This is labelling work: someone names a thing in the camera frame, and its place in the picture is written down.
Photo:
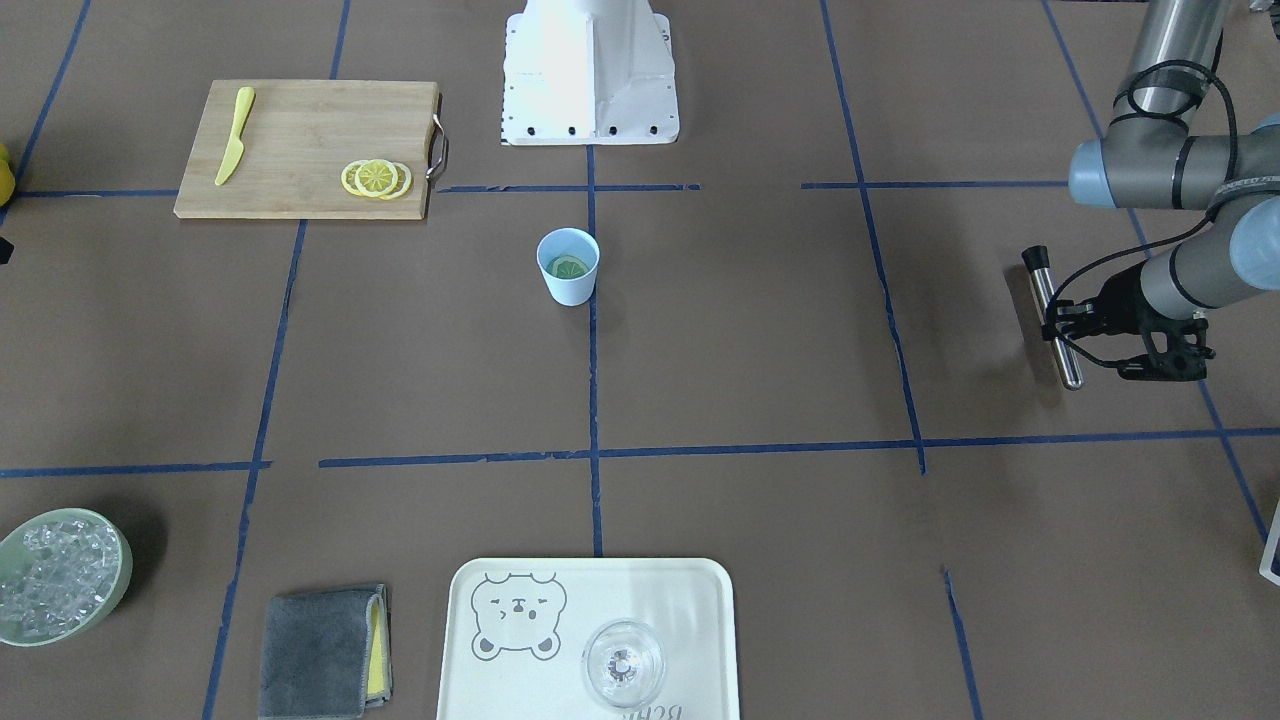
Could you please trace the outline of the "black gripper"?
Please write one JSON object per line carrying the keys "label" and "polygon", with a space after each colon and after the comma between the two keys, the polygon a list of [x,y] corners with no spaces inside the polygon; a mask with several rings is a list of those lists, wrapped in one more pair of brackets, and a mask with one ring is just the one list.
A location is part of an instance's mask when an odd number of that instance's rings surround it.
{"label": "black gripper", "polygon": [[1044,319],[1075,320],[1075,324],[1043,324],[1042,340],[1047,342],[1070,345],[1097,336],[1139,337],[1142,354],[1100,361],[1101,366],[1112,368],[1125,380],[1203,380],[1207,363],[1215,357],[1215,351],[1207,345],[1208,322],[1197,315],[1170,318],[1157,311],[1140,290],[1138,270],[1114,275],[1103,283],[1098,295],[1082,306],[1069,299],[1047,302]]}

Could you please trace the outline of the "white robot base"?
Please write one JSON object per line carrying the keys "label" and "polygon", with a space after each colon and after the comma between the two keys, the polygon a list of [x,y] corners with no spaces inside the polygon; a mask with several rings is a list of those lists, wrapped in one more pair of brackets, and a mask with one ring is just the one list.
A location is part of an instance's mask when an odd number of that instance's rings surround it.
{"label": "white robot base", "polygon": [[671,23],[650,3],[527,1],[504,41],[502,143],[678,141]]}

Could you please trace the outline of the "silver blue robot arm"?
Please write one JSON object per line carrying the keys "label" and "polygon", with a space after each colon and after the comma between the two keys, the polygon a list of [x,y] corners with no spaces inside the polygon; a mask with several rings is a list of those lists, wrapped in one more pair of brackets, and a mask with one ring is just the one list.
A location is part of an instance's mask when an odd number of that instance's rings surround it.
{"label": "silver blue robot arm", "polygon": [[1243,135],[1216,60],[1225,1],[1152,1],[1112,101],[1112,119],[1070,164],[1071,199],[1107,209],[1199,211],[1189,231],[1080,302],[1062,299],[1044,247],[1021,258],[1062,386],[1084,378],[1079,341],[1133,334],[1142,351],[1108,360],[1126,380],[1196,382],[1213,350],[1208,311],[1277,288],[1277,118]]}

